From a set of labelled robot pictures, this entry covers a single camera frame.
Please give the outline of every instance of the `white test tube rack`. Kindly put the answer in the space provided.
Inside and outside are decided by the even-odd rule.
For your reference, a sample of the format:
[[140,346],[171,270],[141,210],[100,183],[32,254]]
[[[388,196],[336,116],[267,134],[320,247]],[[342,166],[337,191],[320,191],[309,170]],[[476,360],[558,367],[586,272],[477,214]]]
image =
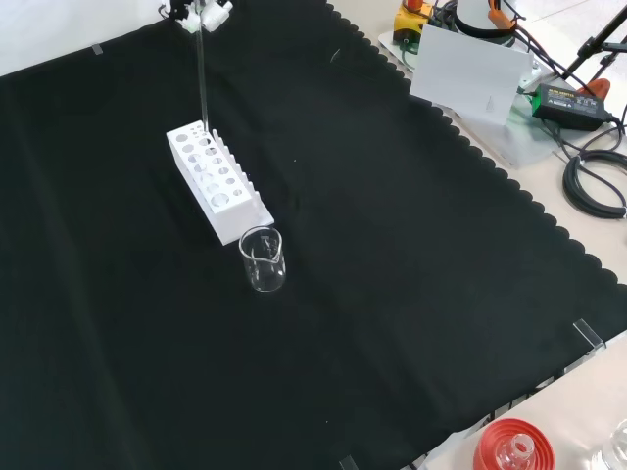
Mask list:
[[179,171],[223,245],[247,230],[274,223],[259,192],[214,130],[200,121],[168,132]]

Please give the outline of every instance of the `white cardboard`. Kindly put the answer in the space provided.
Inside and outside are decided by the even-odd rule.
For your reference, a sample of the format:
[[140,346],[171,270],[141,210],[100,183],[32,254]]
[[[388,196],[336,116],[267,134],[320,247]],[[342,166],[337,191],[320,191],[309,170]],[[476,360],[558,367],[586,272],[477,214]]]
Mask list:
[[410,94],[463,118],[505,125],[529,54],[426,25]]

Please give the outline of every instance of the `yellow device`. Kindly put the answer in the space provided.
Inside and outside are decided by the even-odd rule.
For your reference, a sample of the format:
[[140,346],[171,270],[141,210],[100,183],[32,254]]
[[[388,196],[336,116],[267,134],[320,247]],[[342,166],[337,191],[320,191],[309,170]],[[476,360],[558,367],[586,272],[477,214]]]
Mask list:
[[429,22],[433,6],[423,0],[404,0],[394,18],[394,43],[417,44]]

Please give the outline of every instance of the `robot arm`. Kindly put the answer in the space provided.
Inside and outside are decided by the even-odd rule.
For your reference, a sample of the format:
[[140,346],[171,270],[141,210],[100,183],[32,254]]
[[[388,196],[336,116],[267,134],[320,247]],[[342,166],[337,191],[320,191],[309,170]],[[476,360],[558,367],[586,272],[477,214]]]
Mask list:
[[196,13],[192,0],[162,0],[162,8],[170,18],[177,20],[188,32],[194,33],[201,27],[214,32],[230,16],[233,4],[228,0],[206,0],[201,14]]

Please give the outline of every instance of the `table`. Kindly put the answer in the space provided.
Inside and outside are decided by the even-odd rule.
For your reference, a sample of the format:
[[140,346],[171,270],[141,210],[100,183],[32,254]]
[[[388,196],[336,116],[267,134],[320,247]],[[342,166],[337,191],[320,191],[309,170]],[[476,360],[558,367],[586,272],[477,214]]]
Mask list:
[[[502,418],[519,418],[545,433],[555,452],[555,470],[588,470],[590,458],[627,419],[627,338],[617,341]],[[472,468],[485,428],[427,462],[427,470]]]
[[199,113],[187,33],[2,81],[2,409],[22,425],[2,458],[400,468],[583,355],[581,316],[627,328],[611,275],[323,2],[229,24],[210,116],[283,235],[275,295],[172,162],[166,132]]
[[[357,25],[365,36],[377,44],[377,38],[383,32],[392,29],[394,15],[399,8],[399,0],[379,0],[355,2],[353,0],[331,0],[337,10],[353,24]],[[533,25],[527,28],[533,33]],[[548,50],[553,50],[550,44],[545,44]],[[397,64],[401,71],[407,72],[385,48],[381,53]],[[622,221],[599,220],[581,213],[570,206],[563,197],[561,177],[565,168],[564,157],[553,155],[550,158],[520,169],[512,168],[502,161],[494,152],[482,145],[477,139],[462,127],[460,119],[454,113],[449,114],[463,135],[468,137],[473,145],[482,149],[486,156],[491,157],[497,167],[507,171],[509,177],[520,183],[521,189],[529,191],[535,201],[541,203],[546,212],[557,219],[557,224],[568,230],[570,236],[578,240],[585,247],[586,253],[597,257],[604,268],[611,270],[618,282],[627,284],[627,225]],[[618,149],[627,154],[627,143],[623,142]],[[624,174],[614,168],[597,166],[599,175],[608,178],[623,194],[627,194],[627,181]],[[600,198],[606,204],[615,205],[613,195],[597,181],[587,176],[582,177],[583,184],[592,195]]]

